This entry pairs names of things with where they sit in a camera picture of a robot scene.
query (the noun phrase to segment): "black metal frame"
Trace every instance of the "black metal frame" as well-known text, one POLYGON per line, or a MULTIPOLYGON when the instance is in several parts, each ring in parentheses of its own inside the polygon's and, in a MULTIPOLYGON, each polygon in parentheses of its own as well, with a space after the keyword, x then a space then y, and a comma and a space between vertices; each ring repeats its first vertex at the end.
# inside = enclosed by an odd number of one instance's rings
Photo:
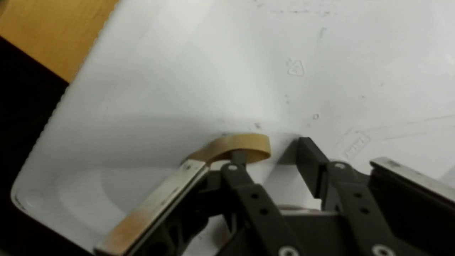
POLYGON ((182 255, 216 215, 232 232, 219 256, 455 255, 453 203, 398 183, 379 167, 367 177, 330 163, 310 139, 296 141, 296 166, 313 197, 323 201, 323 213, 281 217, 236 153, 142 240, 135 255, 182 255))

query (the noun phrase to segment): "wooden table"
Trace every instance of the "wooden table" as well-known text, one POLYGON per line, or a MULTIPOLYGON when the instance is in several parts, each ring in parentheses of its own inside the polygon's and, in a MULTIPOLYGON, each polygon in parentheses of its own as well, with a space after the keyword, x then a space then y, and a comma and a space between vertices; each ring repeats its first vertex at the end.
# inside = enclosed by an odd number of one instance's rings
POLYGON ((71 83, 116 0, 0 0, 0 38, 71 83))

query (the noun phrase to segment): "white surface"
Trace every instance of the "white surface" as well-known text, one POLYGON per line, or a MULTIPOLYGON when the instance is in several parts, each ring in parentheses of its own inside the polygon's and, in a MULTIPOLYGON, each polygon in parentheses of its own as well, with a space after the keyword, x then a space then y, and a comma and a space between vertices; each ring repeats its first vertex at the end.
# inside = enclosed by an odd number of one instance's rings
MULTIPOLYGON (((271 137, 259 183, 294 136, 362 171, 389 157, 439 178, 455 166, 453 13, 452 0, 124 0, 11 195, 91 251, 223 133, 271 137)), ((304 205, 301 185, 291 171, 266 183, 304 205)))

